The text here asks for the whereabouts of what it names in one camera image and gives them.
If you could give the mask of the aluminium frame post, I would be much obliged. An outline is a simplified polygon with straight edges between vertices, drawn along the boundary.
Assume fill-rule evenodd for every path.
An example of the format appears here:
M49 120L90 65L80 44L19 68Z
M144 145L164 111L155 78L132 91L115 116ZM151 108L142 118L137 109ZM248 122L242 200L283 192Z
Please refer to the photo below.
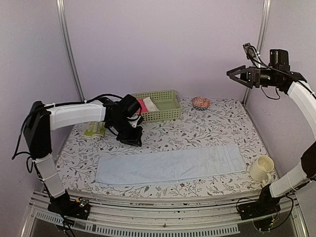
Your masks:
M62 37L65 45L65 50L70 66L70 71L74 80L76 92L78 94L78 97L81 101L85 100L83 88L79 79L79 74L75 62L75 57L72 49L71 39L70 39L70 33L68 29L67 24L67 17L66 17L66 11L65 11L65 1L64 0L56 0L56 6L57 6L57 14L59 18L60 28L62 32Z
M268 27L269 22L269 15L270 15L270 9L271 9L271 0L264 0L263 2L263 9L262 9L262 16L261 16L261 23L259 27L259 35L257 38L257 44L256 49L258 52L262 51L264 40L266 36L266 31ZM246 107L250 98L251 89L247 88L242 100L242 104Z

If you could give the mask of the green perforated plastic basket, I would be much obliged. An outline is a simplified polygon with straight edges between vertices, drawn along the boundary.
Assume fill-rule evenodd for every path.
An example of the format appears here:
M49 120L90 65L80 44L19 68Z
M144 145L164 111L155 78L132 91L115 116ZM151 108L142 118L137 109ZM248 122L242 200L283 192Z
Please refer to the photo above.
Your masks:
M180 119L181 102L175 90L162 90L132 94L137 99L149 97L158 111L142 112L143 123Z

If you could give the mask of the cream ribbed mug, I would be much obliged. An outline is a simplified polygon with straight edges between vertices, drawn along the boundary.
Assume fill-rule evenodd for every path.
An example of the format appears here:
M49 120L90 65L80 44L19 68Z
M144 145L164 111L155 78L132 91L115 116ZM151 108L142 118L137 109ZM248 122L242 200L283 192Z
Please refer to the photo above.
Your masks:
M271 172L274 170L275 164L273 160L268 156L258 157L249 168L250 177L266 186L271 183Z

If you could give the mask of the aluminium front rail base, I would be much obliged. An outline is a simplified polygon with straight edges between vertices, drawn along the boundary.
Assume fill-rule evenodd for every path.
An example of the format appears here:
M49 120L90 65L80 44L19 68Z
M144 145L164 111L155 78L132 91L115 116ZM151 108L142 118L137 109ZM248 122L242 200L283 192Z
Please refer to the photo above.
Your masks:
M87 220L73 219L67 230L62 218L49 212L48 195L35 191L27 206L20 236L112 237L307 237L295 195L280 201L274 229L257 230L254 219L242 220L237 205L255 200L259 192L207 197L122 197L69 191L89 200Z

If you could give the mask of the cream rolled towel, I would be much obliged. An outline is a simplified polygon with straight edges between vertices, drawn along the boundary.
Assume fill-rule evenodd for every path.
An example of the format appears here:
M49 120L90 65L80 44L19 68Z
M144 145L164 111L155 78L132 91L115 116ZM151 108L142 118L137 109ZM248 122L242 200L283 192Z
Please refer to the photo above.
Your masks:
M155 103L151 100L150 97L146 97L143 99L143 103L147 109L148 112L157 112L159 111L158 107L155 105Z

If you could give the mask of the left aluminium frame post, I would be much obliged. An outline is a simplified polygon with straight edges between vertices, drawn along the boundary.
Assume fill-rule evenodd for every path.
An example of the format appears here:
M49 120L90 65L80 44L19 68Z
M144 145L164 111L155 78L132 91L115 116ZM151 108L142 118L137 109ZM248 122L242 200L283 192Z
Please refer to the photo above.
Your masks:
M57 14L59 18L60 28L62 32L62 37L65 45L65 50L70 66L70 71L74 80L76 92L78 94L78 97L81 101L85 100L83 88L79 79L79 74L75 62L75 57L72 49L71 39L70 39L70 33L68 29L67 24L67 17L66 17L66 11L65 11L65 1L64 0L56 0L56 6L57 6Z

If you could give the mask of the pink rolled towel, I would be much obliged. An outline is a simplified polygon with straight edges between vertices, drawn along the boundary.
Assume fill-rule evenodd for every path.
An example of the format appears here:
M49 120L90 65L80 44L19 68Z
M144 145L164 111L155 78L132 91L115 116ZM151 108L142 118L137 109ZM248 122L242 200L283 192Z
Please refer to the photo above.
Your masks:
M148 109L147 109L145 103L143 102L143 100L138 98L137 101L138 101L138 103L139 103L140 106L141 106L140 109L139 109L137 112L138 112L138 113L139 113L139 112L141 112L141 113L147 113L147 112L148 112Z

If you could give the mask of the right aluminium frame post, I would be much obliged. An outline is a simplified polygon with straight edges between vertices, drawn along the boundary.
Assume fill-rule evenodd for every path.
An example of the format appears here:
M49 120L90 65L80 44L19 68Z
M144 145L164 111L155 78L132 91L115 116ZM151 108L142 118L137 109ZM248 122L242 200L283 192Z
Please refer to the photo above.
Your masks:
M269 15L270 15L270 9L271 9L271 0L264 0L263 2L263 9L262 9L262 16L261 16L261 23L259 27L259 35L257 38L257 44L256 49L258 52L262 51L264 40L266 36L266 31L268 27L269 22ZM246 107L250 98L251 89L247 88L242 100L242 104Z

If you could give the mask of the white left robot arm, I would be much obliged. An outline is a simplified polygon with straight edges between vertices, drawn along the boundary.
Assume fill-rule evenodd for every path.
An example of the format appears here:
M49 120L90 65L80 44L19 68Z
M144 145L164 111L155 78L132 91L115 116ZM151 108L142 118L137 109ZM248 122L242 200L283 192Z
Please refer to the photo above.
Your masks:
M48 211L61 217L88 219L91 206L82 197L71 200L57 172L52 154L51 132L81 123L104 122L104 127L126 145L142 145L142 107L132 95L110 98L102 94L81 102L44 104L36 101L24 119L17 143L24 139L38 179L43 183L50 199Z

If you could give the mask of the blue patterned bowl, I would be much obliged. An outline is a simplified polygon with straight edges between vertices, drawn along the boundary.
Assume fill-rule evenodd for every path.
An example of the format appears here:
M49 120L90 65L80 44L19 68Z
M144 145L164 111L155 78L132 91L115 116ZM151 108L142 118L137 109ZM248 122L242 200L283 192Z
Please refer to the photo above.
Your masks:
M198 111L205 111L205 110L208 109L208 107L198 107L198 106L195 106L195 105L194 105L194 108L195 108L196 110L198 110Z

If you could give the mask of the green white small packet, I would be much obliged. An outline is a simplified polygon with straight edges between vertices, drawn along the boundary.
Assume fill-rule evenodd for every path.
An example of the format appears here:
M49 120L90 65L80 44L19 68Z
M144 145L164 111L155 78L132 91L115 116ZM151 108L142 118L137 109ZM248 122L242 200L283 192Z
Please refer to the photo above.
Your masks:
M104 122L90 122L82 137L92 141L100 141L105 134L105 123Z

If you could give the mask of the light blue towel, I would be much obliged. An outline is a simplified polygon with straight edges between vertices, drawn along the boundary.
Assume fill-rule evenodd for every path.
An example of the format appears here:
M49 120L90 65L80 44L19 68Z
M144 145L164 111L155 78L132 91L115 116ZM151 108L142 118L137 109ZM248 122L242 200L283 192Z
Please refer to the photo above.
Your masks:
M99 159L97 183L139 186L187 182L246 170L238 145L228 144Z

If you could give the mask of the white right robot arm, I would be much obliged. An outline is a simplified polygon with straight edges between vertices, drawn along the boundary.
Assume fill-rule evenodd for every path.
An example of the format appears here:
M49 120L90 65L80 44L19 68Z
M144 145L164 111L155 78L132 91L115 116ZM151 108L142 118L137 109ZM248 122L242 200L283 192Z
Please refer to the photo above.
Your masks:
M301 73L291 70L286 50L271 49L265 63L254 46L245 44L243 49L251 65L226 74L249 89L246 110L278 173L257 200L237 205L247 220L279 212L282 198L315 180L316 94Z

